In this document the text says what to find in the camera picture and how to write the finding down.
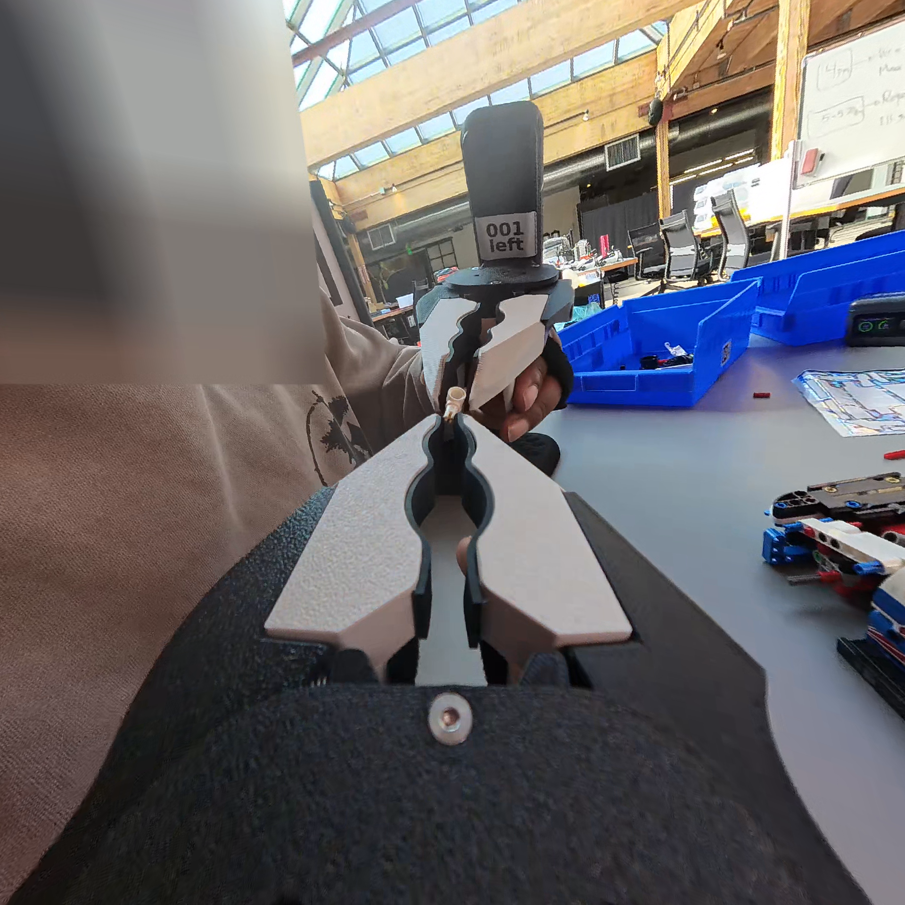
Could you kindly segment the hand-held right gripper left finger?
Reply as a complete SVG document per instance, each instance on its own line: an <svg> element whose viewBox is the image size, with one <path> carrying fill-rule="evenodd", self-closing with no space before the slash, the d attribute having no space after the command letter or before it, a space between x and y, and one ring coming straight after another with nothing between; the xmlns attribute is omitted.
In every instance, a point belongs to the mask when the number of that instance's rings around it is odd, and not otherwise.
<svg viewBox="0 0 905 905"><path fill-rule="evenodd" d="M265 620L270 639L358 650L380 681L407 681L432 616L436 502L431 415L335 487Z"/></svg>

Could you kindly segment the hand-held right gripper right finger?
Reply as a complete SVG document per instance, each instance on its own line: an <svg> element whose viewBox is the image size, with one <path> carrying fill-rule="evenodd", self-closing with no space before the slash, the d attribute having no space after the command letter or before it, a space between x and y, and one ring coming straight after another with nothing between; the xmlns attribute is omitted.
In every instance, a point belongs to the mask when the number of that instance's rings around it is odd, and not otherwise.
<svg viewBox="0 0 905 905"><path fill-rule="evenodd" d="M627 642L631 622L557 482L467 414L458 453L473 528L463 616L486 682L513 683L537 654Z"/></svg>

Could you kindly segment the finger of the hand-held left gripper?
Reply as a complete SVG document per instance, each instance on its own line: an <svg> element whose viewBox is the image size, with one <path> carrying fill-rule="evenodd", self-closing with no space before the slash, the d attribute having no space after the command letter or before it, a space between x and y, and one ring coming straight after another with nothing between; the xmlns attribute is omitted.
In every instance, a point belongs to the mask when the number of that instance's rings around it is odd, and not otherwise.
<svg viewBox="0 0 905 905"><path fill-rule="evenodd" d="M469 411L481 411L498 395L502 396L506 411L511 410L515 381L541 355L546 344L548 329L541 316L548 298L548 293L520 295L500 303L501 319L477 350Z"/></svg>
<svg viewBox="0 0 905 905"><path fill-rule="evenodd" d="M481 334L481 306L464 298L442 299L422 326L422 367L433 402L445 402L448 391L463 387L469 362Z"/></svg>

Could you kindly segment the person's left forearm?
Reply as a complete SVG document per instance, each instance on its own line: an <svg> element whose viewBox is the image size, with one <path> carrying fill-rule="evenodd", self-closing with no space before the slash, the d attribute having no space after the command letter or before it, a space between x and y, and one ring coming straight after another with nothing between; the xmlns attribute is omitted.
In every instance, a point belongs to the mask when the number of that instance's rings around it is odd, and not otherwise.
<svg viewBox="0 0 905 905"><path fill-rule="evenodd" d="M363 461L436 412L422 354L340 317L327 300L321 314L329 378L324 388L334 394L329 407Z"/></svg>

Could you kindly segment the grey desk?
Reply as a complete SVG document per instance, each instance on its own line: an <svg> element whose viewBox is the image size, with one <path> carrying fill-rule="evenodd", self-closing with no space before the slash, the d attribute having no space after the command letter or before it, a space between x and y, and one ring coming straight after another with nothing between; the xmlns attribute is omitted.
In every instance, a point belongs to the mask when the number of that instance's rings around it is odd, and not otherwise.
<svg viewBox="0 0 905 905"><path fill-rule="evenodd" d="M717 622L767 676L786 771L872 903L901 904L903 720L835 649L863 614L830 588L791 586L761 557L765 510L820 481L901 467L902 436L839 436L792 381L806 370L903 368L901 347L749 350L692 409L571 405L540 430L576 492ZM753 392L770 392L755 400Z"/></svg>

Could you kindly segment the person's left hand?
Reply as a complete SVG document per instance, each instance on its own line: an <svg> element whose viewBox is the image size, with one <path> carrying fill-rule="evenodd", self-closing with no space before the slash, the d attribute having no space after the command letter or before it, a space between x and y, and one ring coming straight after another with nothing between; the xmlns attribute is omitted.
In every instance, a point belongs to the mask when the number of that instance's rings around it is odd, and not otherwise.
<svg viewBox="0 0 905 905"><path fill-rule="evenodd" d="M567 405L574 385L574 372L562 349L559 335L552 331L540 356L516 379L512 409L505 416L500 436L514 444L541 424L546 417Z"/></svg>

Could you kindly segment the small black toy parts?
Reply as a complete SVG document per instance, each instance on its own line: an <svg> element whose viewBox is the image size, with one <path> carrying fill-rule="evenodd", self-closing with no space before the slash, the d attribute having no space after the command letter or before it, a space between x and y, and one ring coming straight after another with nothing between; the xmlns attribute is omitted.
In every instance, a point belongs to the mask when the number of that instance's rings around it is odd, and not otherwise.
<svg viewBox="0 0 905 905"><path fill-rule="evenodd" d="M633 354L626 356L618 365L619 370L653 371L670 368L691 367L694 362L693 352L681 345L665 343L656 352Z"/></svg>

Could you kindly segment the black office chair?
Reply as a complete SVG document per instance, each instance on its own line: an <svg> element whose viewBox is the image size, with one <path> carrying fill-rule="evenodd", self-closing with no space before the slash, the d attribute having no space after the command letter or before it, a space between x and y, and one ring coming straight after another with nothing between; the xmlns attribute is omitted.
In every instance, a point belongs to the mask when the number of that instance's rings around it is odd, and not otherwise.
<svg viewBox="0 0 905 905"><path fill-rule="evenodd" d="M714 281L712 253L701 248L693 226L694 218L689 209L660 221L665 251L663 290L681 288L680 284L688 281L698 287L711 285Z"/></svg>
<svg viewBox="0 0 905 905"><path fill-rule="evenodd" d="M667 262L661 221L655 220L653 223L629 229L627 237L631 254L635 258L635 279L655 282L662 287Z"/></svg>
<svg viewBox="0 0 905 905"><path fill-rule="evenodd" d="M741 215L735 189L730 188L726 193L712 197L710 203L722 239L718 277L728 280L749 264L749 231Z"/></svg>

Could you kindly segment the stack of clear storage boxes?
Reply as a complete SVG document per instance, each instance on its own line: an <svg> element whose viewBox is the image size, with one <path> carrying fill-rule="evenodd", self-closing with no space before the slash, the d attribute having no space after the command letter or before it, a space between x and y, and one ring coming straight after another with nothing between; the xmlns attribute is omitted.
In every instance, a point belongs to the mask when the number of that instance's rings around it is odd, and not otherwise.
<svg viewBox="0 0 905 905"><path fill-rule="evenodd" d="M751 165L717 175L695 188L694 230L703 232L716 227L712 199L734 192L737 206L746 222L762 222L779 217L786 209L791 179L791 164L787 159L763 165Z"/></svg>

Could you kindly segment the toy brick race car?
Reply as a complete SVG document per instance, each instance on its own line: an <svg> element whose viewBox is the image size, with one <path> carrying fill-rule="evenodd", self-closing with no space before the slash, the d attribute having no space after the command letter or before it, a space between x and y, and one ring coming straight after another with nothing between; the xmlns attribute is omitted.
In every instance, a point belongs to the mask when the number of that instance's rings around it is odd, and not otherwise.
<svg viewBox="0 0 905 905"><path fill-rule="evenodd" d="M823 481L765 510L762 558L790 585L827 585L862 611L837 654L904 718L904 478L899 470Z"/></svg>

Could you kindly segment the wooden workbench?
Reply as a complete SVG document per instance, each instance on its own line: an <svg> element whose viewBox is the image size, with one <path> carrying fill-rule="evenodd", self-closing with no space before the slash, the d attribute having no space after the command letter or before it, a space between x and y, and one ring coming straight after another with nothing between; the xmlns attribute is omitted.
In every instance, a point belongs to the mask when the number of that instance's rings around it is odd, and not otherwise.
<svg viewBox="0 0 905 905"><path fill-rule="evenodd" d="M838 221L845 212L862 208L891 207L903 203L904 186L896 184L876 191L856 192L836 198L826 197L829 189L825 185L814 187L814 191L795 190L791 201L790 223L802 222L805 232L820 232L829 229L823 221ZM786 212L785 195L778 190L766 191L764 187L744 193L741 189L731 189L728 195L737 202L739 218L748 232L751 253L763 255L778 242L782 232L782 222Z"/></svg>

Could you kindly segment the toy instruction booklet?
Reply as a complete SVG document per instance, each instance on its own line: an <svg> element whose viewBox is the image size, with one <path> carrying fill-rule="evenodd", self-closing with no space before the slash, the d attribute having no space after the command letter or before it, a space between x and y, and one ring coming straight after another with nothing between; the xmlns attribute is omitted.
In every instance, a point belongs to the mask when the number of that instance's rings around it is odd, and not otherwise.
<svg viewBox="0 0 905 905"><path fill-rule="evenodd" d="M843 437L904 435L904 369L806 370L792 381Z"/></svg>

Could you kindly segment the whiteboard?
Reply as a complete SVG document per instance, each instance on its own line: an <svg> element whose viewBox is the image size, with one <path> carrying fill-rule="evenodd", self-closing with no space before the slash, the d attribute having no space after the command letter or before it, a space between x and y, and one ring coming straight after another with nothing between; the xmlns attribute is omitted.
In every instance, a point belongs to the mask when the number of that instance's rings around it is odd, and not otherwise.
<svg viewBox="0 0 905 905"><path fill-rule="evenodd" d="M824 152L814 183L903 158L902 20L806 56L798 142L798 168L807 148Z"/></svg>

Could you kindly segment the black device with display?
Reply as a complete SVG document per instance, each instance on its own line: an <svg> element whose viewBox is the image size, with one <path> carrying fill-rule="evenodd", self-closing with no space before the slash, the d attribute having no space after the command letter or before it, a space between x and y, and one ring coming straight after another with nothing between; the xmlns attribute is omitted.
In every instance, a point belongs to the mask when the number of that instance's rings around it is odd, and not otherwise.
<svg viewBox="0 0 905 905"><path fill-rule="evenodd" d="M904 293L880 293L854 300L848 310L845 345L904 347Z"/></svg>

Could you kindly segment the metal air duct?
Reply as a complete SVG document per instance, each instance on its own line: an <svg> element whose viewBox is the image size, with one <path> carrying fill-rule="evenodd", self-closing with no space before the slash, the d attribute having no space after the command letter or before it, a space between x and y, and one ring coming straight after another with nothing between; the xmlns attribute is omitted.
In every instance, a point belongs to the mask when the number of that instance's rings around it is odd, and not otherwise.
<svg viewBox="0 0 905 905"><path fill-rule="evenodd" d="M669 150L671 154L684 153L724 140L739 132L752 130L755 124L772 113L773 102L766 89L744 95L741 98L719 104L680 119L671 120L669 126ZM655 159L655 135L653 129L642 130L640 148L642 158L637 164ZM606 175L604 145L573 155L545 166L544 194L556 193L577 185L587 176Z"/></svg>

